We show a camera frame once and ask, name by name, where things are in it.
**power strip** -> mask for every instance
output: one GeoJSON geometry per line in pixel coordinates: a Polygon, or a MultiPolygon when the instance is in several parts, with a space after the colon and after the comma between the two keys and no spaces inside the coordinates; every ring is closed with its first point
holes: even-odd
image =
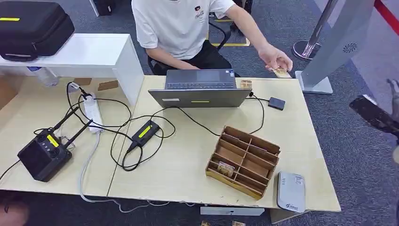
{"type": "MultiPolygon", "coordinates": [[[[100,109],[98,108],[97,100],[95,100],[94,93],[90,93],[90,95],[91,96],[87,96],[86,100],[83,101],[83,104],[85,106],[86,116],[89,119],[92,119],[93,122],[102,125],[103,120],[101,119],[100,109]]],[[[93,122],[90,123],[89,126],[99,126],[97,124],[94,124],[93,122]]],[[[89,127],[89,129],[90,129],[90,132],[92,132],[92,133],[104,131],[103,129],[95,128],[95,127],[89,127]]]]}

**speaker grille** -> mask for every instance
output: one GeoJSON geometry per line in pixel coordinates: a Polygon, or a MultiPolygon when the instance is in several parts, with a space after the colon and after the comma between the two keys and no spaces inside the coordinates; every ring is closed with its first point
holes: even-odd
{"type": "Polygon", "coordinates": [[[351,52],[353,52],[353,51],[355,51],[357,49],[358,49],[358,45],[356,43],[354,43],[354,42],[351,42],[351,43],[345,45],[343,47],[342,51],[344,53],[351,53],[351,52]]]}

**laptop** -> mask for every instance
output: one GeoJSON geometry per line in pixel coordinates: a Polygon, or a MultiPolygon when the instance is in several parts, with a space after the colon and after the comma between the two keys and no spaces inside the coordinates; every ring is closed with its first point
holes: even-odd
{"type": "Polygon", "coordinates": [[[252,89],[238,89],[232,69],[169,70],[165,89],[148,92],[162,107],[238,107],[252,89]]]}

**white t-shirt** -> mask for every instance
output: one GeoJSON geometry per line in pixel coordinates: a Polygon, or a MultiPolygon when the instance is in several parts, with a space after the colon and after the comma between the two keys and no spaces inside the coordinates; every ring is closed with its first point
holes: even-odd
{"type": "Polygon", "coordinates": [[[222,18],[232,5],[232,0],[132,0],[137,40],[144,48],[191,59],[206,39],[209,12],[222,18]]]}

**black carrying case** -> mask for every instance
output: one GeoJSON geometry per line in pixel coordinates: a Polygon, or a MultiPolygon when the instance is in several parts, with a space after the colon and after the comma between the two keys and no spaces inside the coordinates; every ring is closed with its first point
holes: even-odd
{"type": "Polygon", "coordinates": [[[55,2],[0,2],[0,55],[11,61],[52,56],[75,31],[55,2]]]}

